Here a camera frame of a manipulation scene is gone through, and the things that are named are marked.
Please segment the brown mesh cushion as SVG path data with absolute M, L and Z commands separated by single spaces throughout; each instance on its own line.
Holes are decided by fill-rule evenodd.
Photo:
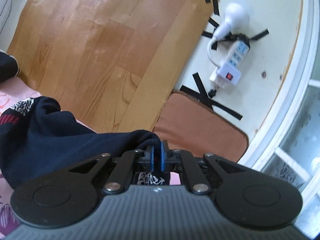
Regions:
M 174 91 L 165 102 L 153 128 L 171 149 L 196 157 L 213 153 L 238 162 L 249 146 L 246 133 L 184 92 Z

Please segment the white power strip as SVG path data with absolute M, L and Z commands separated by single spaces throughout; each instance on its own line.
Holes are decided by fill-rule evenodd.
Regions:
M 212 57 L 211 46 L 214 44 L 213 42 L 216 42 L 216 38 L 212 38 L 207 45 L 208 58 L 216 67 L 209 78 L 212 90 L 218 90 L 227 84 L 237 85 L 241 78 L 239 66 L 250 50 L 249 42 L 236 40 L 220 63 Z

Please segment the dark folded garment green trim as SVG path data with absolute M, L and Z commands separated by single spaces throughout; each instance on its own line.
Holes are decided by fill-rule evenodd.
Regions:
M 0 83 L 19 74 L 20 68 L 14 56 L 5 51 L 0 52 Z

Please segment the white bulb lamp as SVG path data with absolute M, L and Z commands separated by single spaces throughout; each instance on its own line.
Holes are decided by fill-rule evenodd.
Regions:
M 207 44 L 207 55 L 213 65 L 218 68 L 220 67 L 220 64 L 212 57 L 212 45 L 222 41 L 232 31 L 247 26 L 250 22 L 252 12 L 252 7 L 245 2 L 231 2 L 227 4 L 223 22 L 213 32 L 213 36 Z

